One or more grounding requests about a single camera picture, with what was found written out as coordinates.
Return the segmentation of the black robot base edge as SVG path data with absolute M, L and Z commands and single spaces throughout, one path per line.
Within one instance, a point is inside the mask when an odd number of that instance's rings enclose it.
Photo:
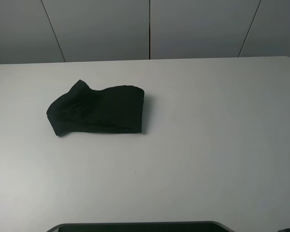
M 230 232 L 231 229 L 214 221 L 184 222 L 123 222 L 123 223 L 67 223 L 50 232 Z

